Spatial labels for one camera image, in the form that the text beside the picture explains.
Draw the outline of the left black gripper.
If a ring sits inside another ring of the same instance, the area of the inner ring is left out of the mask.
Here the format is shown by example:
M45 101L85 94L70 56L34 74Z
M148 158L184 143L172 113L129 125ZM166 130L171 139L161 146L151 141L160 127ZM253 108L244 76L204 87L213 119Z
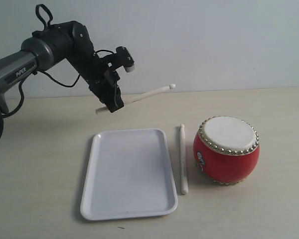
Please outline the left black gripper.
M93 68L93 79L88 80L88 85L90 91L113 113L123 108L124 102L120 87L117 84L118 74L111 71L102 58L97 53L92 55L90 60Z

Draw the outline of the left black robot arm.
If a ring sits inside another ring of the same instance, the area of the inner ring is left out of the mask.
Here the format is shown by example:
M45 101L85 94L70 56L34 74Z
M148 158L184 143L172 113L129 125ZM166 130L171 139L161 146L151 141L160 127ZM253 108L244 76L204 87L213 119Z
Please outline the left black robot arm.
M108 51L107 56L100 58L84 25L76 21L47 24L43 31L33 32L18 52L0 59L0 138L4 118L18 112L23 105L25 79L37 72L46 74L64 59L110 112L124 106L116 69L133 68L134 61L128 50L119 46L115 52Z

